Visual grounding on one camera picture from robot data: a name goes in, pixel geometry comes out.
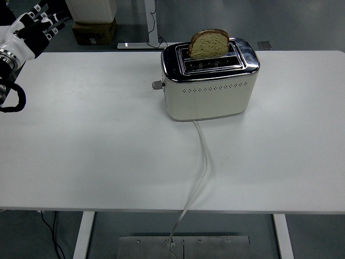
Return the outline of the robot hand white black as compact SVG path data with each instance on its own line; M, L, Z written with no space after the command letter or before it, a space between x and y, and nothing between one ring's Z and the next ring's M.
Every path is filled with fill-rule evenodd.
M8 1L1 1L1 26L8 26L1 50L24 60L37 58L71 18L65 1L40 1L17 18Z

